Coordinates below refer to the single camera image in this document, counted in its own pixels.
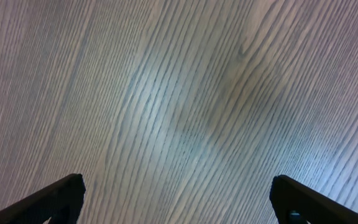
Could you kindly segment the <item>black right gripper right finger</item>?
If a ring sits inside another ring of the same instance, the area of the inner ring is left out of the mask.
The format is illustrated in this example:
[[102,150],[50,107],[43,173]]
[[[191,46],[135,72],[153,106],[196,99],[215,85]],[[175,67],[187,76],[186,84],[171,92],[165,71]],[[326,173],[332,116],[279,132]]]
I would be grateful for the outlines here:
[[280,224],[358,223],[358,213],[286,175],[273,178],[269,199]]

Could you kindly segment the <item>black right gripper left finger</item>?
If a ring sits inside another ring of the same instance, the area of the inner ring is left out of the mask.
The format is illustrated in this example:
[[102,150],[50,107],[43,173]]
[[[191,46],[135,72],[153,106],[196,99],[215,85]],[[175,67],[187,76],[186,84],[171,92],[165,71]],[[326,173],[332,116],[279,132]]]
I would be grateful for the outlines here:
[[0,210],[0,224],[76,224],[86,192],[83,176],[70,174]]

